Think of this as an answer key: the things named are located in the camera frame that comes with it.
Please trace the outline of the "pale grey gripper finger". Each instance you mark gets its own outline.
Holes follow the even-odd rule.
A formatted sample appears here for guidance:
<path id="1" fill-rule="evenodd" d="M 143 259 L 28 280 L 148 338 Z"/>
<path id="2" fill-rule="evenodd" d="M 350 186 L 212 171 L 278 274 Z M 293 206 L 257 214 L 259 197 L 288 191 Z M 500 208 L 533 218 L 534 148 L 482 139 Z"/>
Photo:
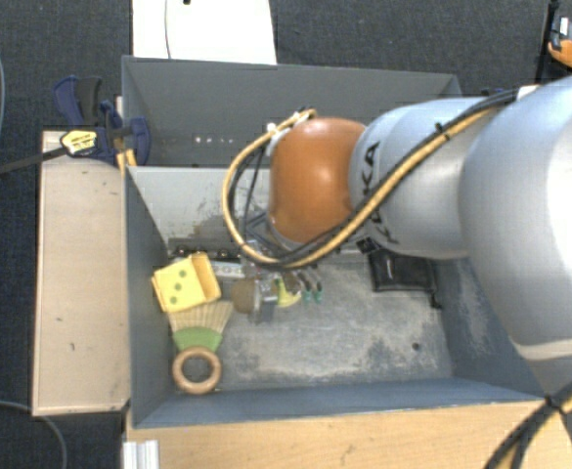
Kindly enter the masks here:
<path id="1" fill-rule="evenodd" d="M 276 296 L 259 297 L 253 302 L 248 319 L 253 324 L 271 323 L 278 307 Z"/>

